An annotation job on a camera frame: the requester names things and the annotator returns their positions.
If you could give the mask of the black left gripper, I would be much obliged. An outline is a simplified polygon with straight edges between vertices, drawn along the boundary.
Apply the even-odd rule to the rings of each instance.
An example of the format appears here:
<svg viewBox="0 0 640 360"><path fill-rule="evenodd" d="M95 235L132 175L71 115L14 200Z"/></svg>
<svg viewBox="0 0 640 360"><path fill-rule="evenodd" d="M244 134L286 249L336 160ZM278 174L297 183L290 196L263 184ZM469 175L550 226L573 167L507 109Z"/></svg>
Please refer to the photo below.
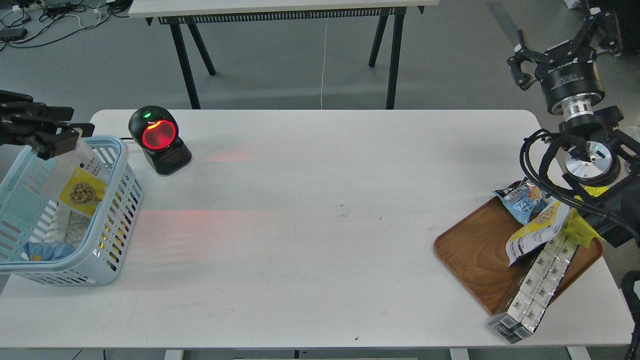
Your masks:
<svg viewBox="0 0 640 360"><path fill-rule="evenodd" d="M31 102L23 93L0 91L1 145L23 146L26 128L14 123L14 116L23 113L22 106ZM29 145L42 160L49 160L75 150L78 140L91 137L96 129L93 123L70 123L74 109L65 106L37 105L25 112L25 119L33 126Z"/></svg>

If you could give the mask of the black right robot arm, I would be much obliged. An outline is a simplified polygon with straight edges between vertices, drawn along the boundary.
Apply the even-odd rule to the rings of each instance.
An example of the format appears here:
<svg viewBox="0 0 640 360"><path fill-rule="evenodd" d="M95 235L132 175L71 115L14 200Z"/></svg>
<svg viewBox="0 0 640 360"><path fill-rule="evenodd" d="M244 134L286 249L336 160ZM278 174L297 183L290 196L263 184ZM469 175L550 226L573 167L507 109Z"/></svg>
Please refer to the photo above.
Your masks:
<svg viewBox="0 0 640 360"><path fill-rule="evenodd" d="M618 128L616 105L594 110L605 98L596 65L601 54L621 53L613 10L581 0L582 27L574 38L538 52L523 30L507 59L522 91L541 85L547 112L562 116L558 132L526 137L519 151L525 175L547 194L577 210L605 241L617 248L639 241L639 141Z"/></svg>

